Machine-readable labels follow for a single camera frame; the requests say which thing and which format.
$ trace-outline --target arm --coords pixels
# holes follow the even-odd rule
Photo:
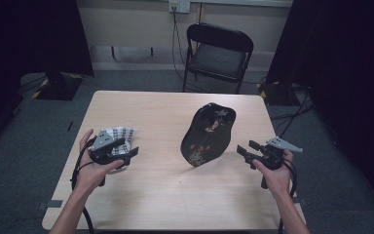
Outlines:
[[[283,157],[290,162],[293,160],[293,154],[288,150],[283,151]],[[271,171],[258,160],[253,160],[252,163],[266,178],[268,187],[278,205],[280,216],[287,233],[311,233],[302,217],[297,212],[296,207],[294,206],[289,195],[290,171],[288,168],[281,166],[281,168]]]
[[[93,130],[89,130],[80,140],[80,148],[83,148]],[[91,162],[88,150],[85,151],[81,159],[81,167]],[[88,164],[78,173],[77,183],[74,190],[69,195],[68,201],[63,207],[50,233],[75,233],[78,221],[80,220],[85,204],[93,191],[101,184],[107,173],[120,167],[123,160],[117,160],[107,165],[97,163]]]

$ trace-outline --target chair seat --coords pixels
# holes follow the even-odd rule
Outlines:
[[[246,53],[201,44],[190,62],[190,68],[200,73],[223,74],[226,80],[235,82],[241,78],[245,56]]]

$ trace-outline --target wall outlet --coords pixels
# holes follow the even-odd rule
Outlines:
[[[168,1],[168,11],[177,13],[190,13],[190,2]]]

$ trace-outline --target chair backrest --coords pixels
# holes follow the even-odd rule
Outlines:
[[[199,22],[187,28],[187,39],[232,51],[251,53],[252,40],[243,32],[209,23]]]

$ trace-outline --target person's right hand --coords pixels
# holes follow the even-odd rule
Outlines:
[[[293,154],[285,149],[283,151],[283,159],[292,162]],[[270,170],[256,159],[254,159],[252,163],[266,178],[267,185],[275,198],[280,195],[289,194],[291,174],[285,165],[282,165],[277,170]]]

